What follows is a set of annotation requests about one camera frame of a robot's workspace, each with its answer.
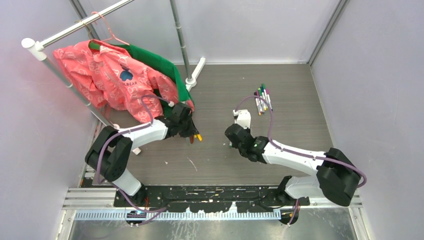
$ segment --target pink hanger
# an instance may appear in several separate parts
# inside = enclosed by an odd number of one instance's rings
[[[99,16],[100,16],[103,20],[104,20],[104,23],[106,24],[107,29],[109,30],[109,33],[110,33],[110,35],[112,36],[111,38],[105,39],[105,40],[103,40],[103,41],[109,41],[109,40],[115,39],[115,40],[117,40],[117,41],[119,41],[119,42],[121,42],[121,43],[123,43],[123,44],[125,44],[125,45],[130,45],[128,42],[122,41],[121,39],[119,39],[119,38],[117,38],[117,37],[115,36],[115,34],[114,34],[114,33],[112,32],[112,30],[111,30],[111,27],[109,26],[108,21],[106,21],[105,17],[103,17],[100,13],[98,13],[98,12],[96,12],[96,11],[93,11],[91,14],[98,14],[98,15],[99,15]]]

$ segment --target gray floor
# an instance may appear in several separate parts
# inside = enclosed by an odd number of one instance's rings
[[[187,145],[185,139],[174,137],[152,142],[142,147],[140,155],[131,154],[128,169],[148,185],[275,185],[287,175],[303,176],[284,166],[250,162],[228,146],[224,131],[234,122],[232,110],[261,83],[270,91],[273,139],[313,151],[331,147],[308,65],[206,65],[191,90],[193,119],[203,141]],[[241,109],[252,114],[252,135],[266,136],[269,113],[258,116],[253,99]],[[127,111],[113,110],[109,118],[121,127],[139,124]]]

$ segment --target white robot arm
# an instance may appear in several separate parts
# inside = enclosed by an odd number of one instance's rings
[[[190,107],[181,102],[173,106],[170,117],[160,116],[152,122],[119,130],[106,126],[85,156],[85,162],[94,169],[100,165],[99,173],[139,205],[146,198],[146,191],[144,185],[127,169],[131,151],[177,134],[183,138],[199,134]],[[107,149],[101,155],[105,144],[113,149]]]
[[[334,159],[353,166],[340,150],[309,151],[274,140],[271,142],[264,136],[253,137],[250,134],[250,113],[247,110],[234,110],[233,116],[235,123],[227,128],[225,135],[240,155],[252,162],[278,164],[309,175],[286,176],[282,180],[278,198],[283,203],[288,204],[302,197],[326,197],[335,204],[350,205],[361,176],[343,165],[322,160]]]

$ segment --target white enclosure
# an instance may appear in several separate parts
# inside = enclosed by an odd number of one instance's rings
[[[78,17],[66,0],[2,1],[0,6],[0,238],[50,240],[68,188],[80,181],[96,120],[20,42],[27,36],[45,38]],[[86,38],[77,32],[45,52]]]
[[[424,3],[350,1],[312,66],[336,148],[369,176],[375,239],[424,235]]]
[[[116,0],[81,0],[87,14]],[[307,63],[339,0],[177,0],[191,63]],[[106,17],[125,41],[182,63],[169,0],[137,0]],[[98,33],[106,37],[100,22]]]
[[[90,15],[118,1],[80,3]],[[177,0],[176,6],[192,64],[201,57],[208,64],[307,64],[339,3],[347,4],[311,66],[334,147],[368,176],[359,193],[371,237],[421,239],[422,0]],[[41,41],[79,17],[68,0],[0,6],[1,238],[54,239],[97,120],[20,43],[28,37]],[[135,0],[105,18],[120,39],[183,62],[169,0]],[[101,39],[109,37],[102,21],[93,26]],[[45,53],[87,39],[79,30]],[[106,195],[113,203],[115,189]],[[357,230],[362,212],[346,212]]]

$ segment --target colored marker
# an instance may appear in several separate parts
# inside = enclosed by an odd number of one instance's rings
[[[265,99],[265,102],[268,102],[267,94],[265,93],[265,89],[262,86],[260,87],[260,92],[261,92],[260,94],[261,94],[262,98]],[[265,106],[265,109],[267,110],[268,109],[267,104],[263,103],[263,105]]]
[[[257,88],[257,95],[261,98],[264,98],[264,97],[262,97],[262,92],[261,92],[260,87]],[[259,102],[260,102],[260,105],[262,106],[263,112],[265,112],[267,110],[267,106],[265,105],[265,103],[262,99],[260,99]]]
[[[259,95],[258,91],[254,92],[253,94],[255,96],[258,96]],[[256,100],[257,108],[258,108],[259,113],[260,113],[259,115],[261,115],[261,114],[264,113],[264,110],[262,109],[261,101],[259,100],[259,98],[256,98],[256,97],[255,97],[255,100]]]
[[[254,101],[256,102],[257,114],[259,114],[260,116],[262,113],[261,113],[261,109],[259,108],[259,101],[257,98],[255,98]]]
[[[271,105],[270,91],[268,90],[268,88],[263,83],[262,83],[262,88],[265,89],[266,100],[268,100],[268,104],[269,104],[269,107],[271,108],[271,111],[274,111],[273,106]]]

